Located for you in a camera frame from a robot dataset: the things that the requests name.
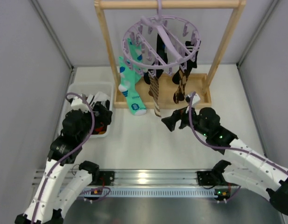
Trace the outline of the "green sock with chevrons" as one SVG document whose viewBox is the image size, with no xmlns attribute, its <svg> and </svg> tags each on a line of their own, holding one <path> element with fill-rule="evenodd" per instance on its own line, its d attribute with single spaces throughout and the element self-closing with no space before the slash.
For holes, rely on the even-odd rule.
<svg viewBox="0 0 288 224">
<path fill-rule="evenodd" d="M 135 85 L 138 83 L 141 76 L 134 70 L 129 69 L 125 64 L 123 57 L 120 56 L 118 61 L 120 73 L 120 84 L 118 89 L 125 97 L 131 114 L 134 116 L 143 115 L 147 112 L 147 109 L 135 89 Z"/>
</svg>

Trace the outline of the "green sock with white patches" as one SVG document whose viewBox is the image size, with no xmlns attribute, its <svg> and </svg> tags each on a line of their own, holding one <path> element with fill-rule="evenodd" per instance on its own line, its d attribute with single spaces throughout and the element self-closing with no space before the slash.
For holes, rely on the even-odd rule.
<svg viewBox="0 0 288 224">
<path fill-rule="evenodd" d="M 137 62 L 142 62 L 142 52 L 141 52 L 141 47 L 137 46 L 136 44 L 132 44 L 132 41 L 130 38 L 127 39 L 128 41 L 128 46 L 130 49 L 130 54 L 133 60 Z M 137 72 L 135 73 L 135 83 L 137 83 L 142 77 L 144 73 L 141 75 L 138 74 Z"/>
</svg>

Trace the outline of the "brown striped sock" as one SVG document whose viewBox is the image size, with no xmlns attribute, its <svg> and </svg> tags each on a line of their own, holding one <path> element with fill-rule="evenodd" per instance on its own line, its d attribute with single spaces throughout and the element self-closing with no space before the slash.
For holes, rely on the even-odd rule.
<svg viewBox="0 0 288 224">
<path fill-rule="evenodd" d="M 158 104 L 158 97 L 159 97 L 159 81 L 157 77 L 152 77 L 150 74 L 148 75 L 150 80 L 150 87 L 149 87 L 149 95 L 153 98 L 154 103 L 154 112 L 157 117 L 161 117 L 161 111 Z"/>
</svg>

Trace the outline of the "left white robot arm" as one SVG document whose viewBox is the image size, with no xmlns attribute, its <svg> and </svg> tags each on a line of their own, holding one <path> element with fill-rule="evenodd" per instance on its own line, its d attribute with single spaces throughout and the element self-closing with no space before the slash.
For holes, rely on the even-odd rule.
<svg viewBox="0 0 288 224">
<path fill-rule="evenodd" d="M 100 102 L 92 110 L 70 110 L 62 121 L 60 135 L 51 143 L 46 167 L 29 207 L 19 214 L 16 224 L 62 224 L 64 218 L 82 190 L 96 183 L 99 165 L 84 161 L 79 165 L 75 177 L 62 188 L 65 176 L 73 168 L 82 145 L 93 130 L 108 126 L 112 121 L 112 111 Z"/>
</svg>

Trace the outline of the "lilac round clip hanger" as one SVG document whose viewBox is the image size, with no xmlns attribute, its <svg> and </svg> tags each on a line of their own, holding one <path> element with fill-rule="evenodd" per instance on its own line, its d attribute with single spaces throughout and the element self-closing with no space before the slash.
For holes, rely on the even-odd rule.
<svg viewBox="0 0 288 224">
<path fill-rule="evenodd" d="M 198 29 L 189 21 L 172 15 L 162 14 L 162 2 L 157 1 L 157 15 L 152 17 L 141 17 L 140 21 L 132 25 L 124 34 L 121 47 L 123 51 L 123 58 L 125 64 L 130 70 L 134 70 L 138 74 L 145 73 L 146 71 L 152 77 L 156 76 L 158 70 L 168 70 L 169 75 L 172 74 L 172 68 L 179 66 L 182 71 L 187 69 L 187 62 L 197 61 L 196 52 L 199 51 L 201 38 Z M 167 21 L 180 21 L 184 24 L 183 37 L 186 37 L 188 28 L 192 29 L 190 45 L 183 44 L 175 34 L 167 28 Z M 171 54 L 173 60 L 165 63 L 157 54 L 156 49 L 153 48 L 148 40 L 143 35 L 144 28 L 148 29 L 148 33 L 153 31 L 157 32 L 166 45 L 166 52 Z M 137 62 L 132 59 L 127 39 L 130 38 L 132 44 L 141 47 L 142 62 Z"/>
</svg>

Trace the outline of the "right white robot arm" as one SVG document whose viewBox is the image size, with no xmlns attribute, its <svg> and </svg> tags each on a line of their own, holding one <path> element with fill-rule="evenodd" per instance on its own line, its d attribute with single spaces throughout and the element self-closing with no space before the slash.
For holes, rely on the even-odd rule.
<svg viewBox="0 0 288 224">
<path fill-rule="evenodd" d="M 288 168 L 282 167 L 257 153 L 239 137 L 220 124 L 215 110 L 206 107 L 196 113 L 182 108 L 162 118 L 172 132 L 180 121 L 179 129 L 191 127 L 194 134 L 202 134 L 205 146 L 223 155 L 212 169 L 215 180 L 242 186 L 265 198 L 280 213 L 288 216 Z"/>
</svg>

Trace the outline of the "brown checkered sock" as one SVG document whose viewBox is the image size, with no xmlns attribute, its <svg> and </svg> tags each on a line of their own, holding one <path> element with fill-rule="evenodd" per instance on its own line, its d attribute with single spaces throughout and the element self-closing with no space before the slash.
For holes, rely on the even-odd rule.
<svg viewBox="0 0 288 224">
<path fill-rule="evenodd" d="M 177 90 L 173 95 L 173 101 L 178 104 L 180 101 L 185 99 L 185 88 L 189 78 L 189 72 L 187 70 L 182 71 L 181 68 L 174 74 L 172 81 L 178 85 Z"/>
</svg>

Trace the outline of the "black sock with blue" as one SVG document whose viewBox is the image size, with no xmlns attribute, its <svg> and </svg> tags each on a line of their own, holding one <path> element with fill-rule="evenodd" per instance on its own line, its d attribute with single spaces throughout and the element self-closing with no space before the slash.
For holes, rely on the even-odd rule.
<svg viewBox="0 0 288 224">
<path fill-rule="evenodd" d="M 157 54 L 161 57 L 161 59 L 165 63 L 168 63 L 168 56 L 167 56 L 167 52 L 166 51 L 167 51 L 166 50 L 166 45 L 164 44 L 162 38 L 158 34 L 157 35 L 156 52 L 157 52 Z M 150 85 L 150 79 L 149 79 L 148 72 L 146 72 L 144 74 L 144 81 L 145 81 L 146 84 Z"/>
</svg>

